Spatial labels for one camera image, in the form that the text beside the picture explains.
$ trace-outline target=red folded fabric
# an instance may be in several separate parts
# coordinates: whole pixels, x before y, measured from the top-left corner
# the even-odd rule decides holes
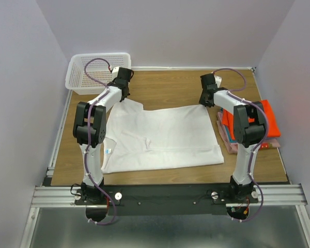
[[[271,108],[271,105],[269,104],[268,100],[261,100],[261,103],[263,104],[264,112],[265,112],[265,114],[268,118],[268,121],[269,121],[268,137],[280,137],[281,132],[280,132],[280,130],[277,126],[277,123],[275,121],[275,116],[274,116],[274,112]],[[229,133],[230,133],[232,139],[235,140],[234,134],[233,134],[233,115],[226,110],[223,110],[222,124],[228,127]]]

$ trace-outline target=wooden tabletop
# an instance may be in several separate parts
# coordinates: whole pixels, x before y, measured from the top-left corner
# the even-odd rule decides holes
[[[158,110],[198,104],[201,94],[200,76],[210,71],[136,71],[130,83],[129,99],[140,102],[145,110]],[[257,86],[250,70],[241,71],[247,79],[247,88],[236,92],[239,97],[251,101],[260,100]],[[220,71],[222,87],[240,88],[243,81],[231,71]],[[67,120],[56,160],[51,185],[72,185],[83,179],[82,153],[72,135],[76,105],[87,102],[94,95],[80,96],[72,93]],[[190,168],[146,170],[105,174],[105,184],[162,184],[162,183],[215,183],[229,182],[236,165],[236,154],[228,154],[216,125],[219,107],[209,108],[208,112],[221,147],[224,164]],[[255,180],[259,182],[286,182],[287,177],[277,149],[260,150],[257,154]]]

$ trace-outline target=metal frame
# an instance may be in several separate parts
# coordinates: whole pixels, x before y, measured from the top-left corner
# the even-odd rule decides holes
[[[67,119],[67,114],[68,114],[68,109],[69,109],[69,104],[70,104],[71,96],[72,96],[72,90],[68,91],[66,104],[64,106],[64,111],[63,111],[63,114],[62,114],[62,119],[61,119],[61,122],[60,122],[60,126],[58,128],[58,132],[57,132],[55,144],[54,144],[54,147],[53,147],[53,152],[52,152],[52,155],[51,155],[51,159],[50,159],[50,162],[48,164],[48,168],[55,167],[56,158],[57,158],[57,154],[58,154],[58,149],[60,147],[61,138],[62,138],[62,134],[63,134],[63,130],[64,130],[64,125],[65,125],[66,119]]]
[[[310,247],[310,219],[305,210],[307,201],[302,186],[299,184],[271,184],[261,185],[261,189],[264,194],[265,206],[296,206]],[[74,204],[74,201],[74,196],[70,193],[70,187],[36,187],[20,247],[29,248],[40,208],[106,208],[106,205],[77,206]],[[237,205],[240,204],[227,204],[226,206],[232,207]]]
[[[134,70],[211,70],[217,68],[176,68],[176,67],[135,67]],[[58,129],[55,145],[48,165],[47,177],[52,177],[54,173],[54,167],[56,163],[57,153],[60,146],[64,125],[67,118],[68,108],[72,96],[70,90],[67,95],[63,116]],[[264,205],[265,206],[296,206],[302,228],[310,247],[310,219],[308,217],[305,205],[307,205],[306,198],[301,185],[293,184],[270,184],[261,185],[264,193]],[[227,207],[236,206],[235,204],[227,204]],[[29,248],[31,245],[32,237],[35,231],[37,217],[40,208],[86,208],[86,207],[97,207],[105,208],[105,205],[92,205],[92,206],[77,206],[74,204],[74,196],[70,194],[70,187],[36,187],[34,191],[33,200],[31,203],[29,215],[27,218],[26,226],[24,229],[22,242],[20,248]]]

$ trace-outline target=white wall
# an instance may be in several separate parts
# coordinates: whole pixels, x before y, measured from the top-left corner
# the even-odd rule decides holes
[[[34,0],[0,1],[0,248],[19,247],[62,114],[67,60]]]
[[[65,56],[133,66],[255,66],[294,0],[37,0]]]
[[[289,178],[302,183],[310,217],[310,0],[296,0],[256,69],[282,131]]]

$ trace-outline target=laundry basket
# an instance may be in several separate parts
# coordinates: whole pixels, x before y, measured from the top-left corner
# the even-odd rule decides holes
[[[128,53],[90,53],[74,55],[69,63],[66,76],[66,88],[72,89],[79,95],[100,94],[104,86],[89,79],[84,73],[84,67],[87,62],[94,58],[106,59],[112,68],[121,66],[131,69],[131,57]],[[109,72],[106,62],[95,60],[87,66],[87,72],[90,76],[107,84],[111,81],[112,75]]]

